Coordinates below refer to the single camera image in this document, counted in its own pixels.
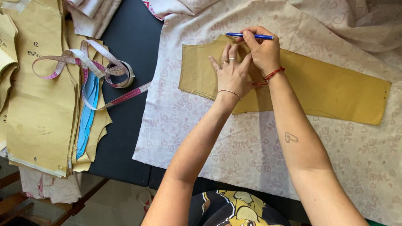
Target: hand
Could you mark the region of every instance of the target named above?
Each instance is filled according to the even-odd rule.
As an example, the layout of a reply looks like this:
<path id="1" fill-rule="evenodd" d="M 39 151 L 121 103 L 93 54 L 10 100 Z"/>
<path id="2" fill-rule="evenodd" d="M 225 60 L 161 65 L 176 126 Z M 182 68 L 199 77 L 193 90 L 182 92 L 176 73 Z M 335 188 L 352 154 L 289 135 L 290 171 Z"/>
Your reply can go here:
<path id="1" fill-rule="evenodd" d="M 261 26 L 247 27 L 240 33 L 243 33 L 243 38 L 236 38 L 236 42 L 246 42 L 251 50 L 254 64 L 261 70 L 264 77 L 281 67 L 278 36 Z M 254 34 L 272 35 L 274 38 L 273 40 L 256 39 Z"/>
<path id="2" fill-rule="evenodd" d="M 229 90 L 235 92 L 240 98 L 243 98 L 254 86 L 253 81 L 247 82 L 247 71 L 251 63 L 251 54 L 246 55 L 242 63 L 237 59 L 229 60 L 229 58 L 237 57 L 238 44 L 233 46 L 230 43 L 226 44 L 222 52 L 222 66 L 220 66 L 213 57 L 209 56 L 209 61 L 215 69 L 218 77 L 218 91 Z M 231 96 L 239 101 L 239 97 L 227 91 L 218 93 L 219 95 Z"/>

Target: bracelet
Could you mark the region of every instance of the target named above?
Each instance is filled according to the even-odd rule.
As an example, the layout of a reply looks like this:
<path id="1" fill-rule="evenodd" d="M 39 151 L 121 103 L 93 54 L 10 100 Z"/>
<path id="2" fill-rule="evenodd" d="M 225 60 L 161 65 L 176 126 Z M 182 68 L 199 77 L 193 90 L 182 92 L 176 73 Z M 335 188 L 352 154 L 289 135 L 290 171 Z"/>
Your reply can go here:
<path id="1" fill-rule="evenodd" d="M 270 73 L 269 75 L 267 75 L 265 78 L 263 78 L 264 81 L 265 81 L 265 84 L 253 83 L 253 85 L 262 85 L 262 86 L 267 85 L 267 84 L 268 84 L 268 82 L 267 82 L 268 79 L 270 79 L 272 76 L 274 76 L 274 74 L 275 74 L 276 72 L 278 72 L 278 71 L 284 71 L 284 70 L 285 70 L 284 67 L 280 67 L 279 69 L 276 69 L 275 71 L 273 71 L 272 73 Z"/>
<path id="2" fill-rule="evenodd" d="M 222 92 L 222 91 L 234 93 L 234 94 L 236 94 L 236 95 L 239 97 L 239 100 L 240 100 L 240 101 L 242 100 L 242 99 L 240 98 L 239 94 L 237 94 L 237 93 L 235 93 L 235 92 L 233 92 L 233 91 L 226 90 L 226 89 L 221 89 L 221 90 L 218 91 L 218 93 L 219 93 L 219 92 Z"/>

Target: fabric with heart print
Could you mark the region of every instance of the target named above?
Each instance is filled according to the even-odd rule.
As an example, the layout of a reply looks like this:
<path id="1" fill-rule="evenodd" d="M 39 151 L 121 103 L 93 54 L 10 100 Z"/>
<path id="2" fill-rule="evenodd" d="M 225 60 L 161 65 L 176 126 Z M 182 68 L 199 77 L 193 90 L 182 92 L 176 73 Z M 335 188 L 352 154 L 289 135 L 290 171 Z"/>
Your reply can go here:
<path id="1" fill-rule="evenodd" d="M 164 26 L 133 159 L 167 168 L 212 105 L 178 89 L 182 45 L 205 44 L 220 34 L 261 25 L 279 36 L 283 49 L 393 83 L 380 126 L 308 119 L 363 216 L 386 225 L 402 224 L 402 25 L 397 14 L 401 4 L 389 10 L 385 0 L 149 2 L 154 13 L 164 17 Z M 200 176 L 298 199 L 273 112 L 231 115 Z"/>

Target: red string bracelet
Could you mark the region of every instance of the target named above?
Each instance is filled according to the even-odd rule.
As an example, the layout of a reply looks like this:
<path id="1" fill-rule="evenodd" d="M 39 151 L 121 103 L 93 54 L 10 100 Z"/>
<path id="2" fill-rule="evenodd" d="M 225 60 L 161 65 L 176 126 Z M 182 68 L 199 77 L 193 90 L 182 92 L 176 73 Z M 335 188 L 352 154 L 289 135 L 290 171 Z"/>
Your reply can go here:
<path id="1" fill-rule="evenodd" d="M 253 83 L 253 85 L 262 85 L 262 86 L 267 85 L 267 84 L 268 84 L 268 82 L 267 82 L 268 79 L 270 79 L 272 76 L 274 76 L 274 74 L 275 74 L 276 72 L 278 72 L 278 71 L 284 71 L 284 70 L 285 70 L 284 67 L 280 67 L 279 69 L 273 71 L 272 73 L 270 73 L 269 75 L 267 75 L 267 76 L 264 78 L 265 84 Z"/>

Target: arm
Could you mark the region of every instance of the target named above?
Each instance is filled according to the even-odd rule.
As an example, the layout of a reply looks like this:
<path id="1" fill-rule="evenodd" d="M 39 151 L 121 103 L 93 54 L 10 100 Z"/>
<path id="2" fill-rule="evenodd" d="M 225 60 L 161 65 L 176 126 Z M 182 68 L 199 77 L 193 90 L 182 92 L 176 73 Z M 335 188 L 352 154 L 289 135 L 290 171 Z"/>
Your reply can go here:
<path id="1" fill-rule="evenodd" d="M 251 55 L 239 64 L 228 58 L 237 56 L 238 45 L 228 43 L 222 53 L 222 68 L 210 57 L 217 72 L 218 90 L 230 90 L 240 97 L 252 88 L 247 83 Z M 158 192 L 142 223 L 143 226 L 187 225 L 194 182 L 208 158 L 222 127 L 239 101 L 231 92 L 219 92 L 215 102 L 184 139 L 166 170 Z"/>
<path id="2" fill-rule="evenodd" d="M 280 68 L 277 36 L 274 35 L 273 41 L 257 41 L 253 33 L 273 35 L 263 27 L 250 27 L 241 32 L 264 76 Z M 328 154 L 286 75 L 277 72 L 268 80 L 268 85 L 286 165 L 311 224 L 368 225 L 342 189 Z"/>

